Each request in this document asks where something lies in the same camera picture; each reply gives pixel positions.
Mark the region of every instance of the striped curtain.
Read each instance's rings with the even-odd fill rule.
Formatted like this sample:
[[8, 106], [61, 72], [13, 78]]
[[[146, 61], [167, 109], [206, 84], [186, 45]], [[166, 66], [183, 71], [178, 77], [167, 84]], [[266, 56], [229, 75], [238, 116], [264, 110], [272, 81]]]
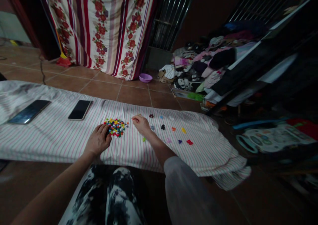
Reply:
[[46, 2], [63, 52], [73, 64], [123, 80], [139, 76], [155, 0]]

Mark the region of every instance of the white striped cloth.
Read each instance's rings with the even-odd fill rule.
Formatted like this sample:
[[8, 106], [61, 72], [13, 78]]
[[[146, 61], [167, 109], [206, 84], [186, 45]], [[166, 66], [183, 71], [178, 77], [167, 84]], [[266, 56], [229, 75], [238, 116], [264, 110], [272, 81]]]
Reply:
[[[83, 153], [94, 128], [106, 118], [117, 118], [129, 122], [129, 127], [121, 138], [113, 137], [101, 160], [109, 165], [163, 172], [151, 145], [148, 141], [143, 142], [143, 136], [132, 124], [131, 117], [142, 114], [155, 127], [159, 138], [198, 176], [213, 176], [221, 188], [229, 190], [250, 174], [250, 167], [245, 166], [246, 159], [218, 131], [216, 122], [206, 115], [125, 104], [22, 81], [2, 81], [0, 89], [2, 159], [72, 163]], [[36, 99], [52, 103], [27, 125], [6, 123]], [[83, 121], [68, 120], [78, 100], [94, 102]]]

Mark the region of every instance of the cardboard box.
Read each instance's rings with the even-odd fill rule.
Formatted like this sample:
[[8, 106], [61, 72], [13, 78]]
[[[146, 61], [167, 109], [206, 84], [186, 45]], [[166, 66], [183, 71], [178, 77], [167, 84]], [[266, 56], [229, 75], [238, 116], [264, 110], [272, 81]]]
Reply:
[[165, 84], [172, 84], [173, 81], [176, 79], [176, 76], [172, 79], [168, 79], [165, 77], [165, 74], [166, 74], [165, 70], [159, 71], [159, 73], [158, 73], [159, 82], [165, 83]]

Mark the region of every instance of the phone screen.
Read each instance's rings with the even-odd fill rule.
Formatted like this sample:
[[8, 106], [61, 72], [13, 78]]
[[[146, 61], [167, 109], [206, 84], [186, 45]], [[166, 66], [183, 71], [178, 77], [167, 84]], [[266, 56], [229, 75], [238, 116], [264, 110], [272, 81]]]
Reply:
[[8, 121], [11, 124], [27, 124], [32, 121], [32, 119], [44, 109], [50, 101], [47, 100], [35, 100], [12, 119]]
[[75, 108], [69, 115], [68, 119], [71, 120], [80, 120], [85, 117], [86, 111], [92, 101], [79, 100]]

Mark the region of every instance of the small plastic bowl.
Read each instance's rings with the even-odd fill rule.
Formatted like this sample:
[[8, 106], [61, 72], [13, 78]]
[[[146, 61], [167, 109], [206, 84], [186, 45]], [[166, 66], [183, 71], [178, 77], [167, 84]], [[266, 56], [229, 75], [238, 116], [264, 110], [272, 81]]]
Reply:
[[149, 83], [152, 80], [152, 76], [142, 73], [139, 75], [139, 79], [143, 83]]

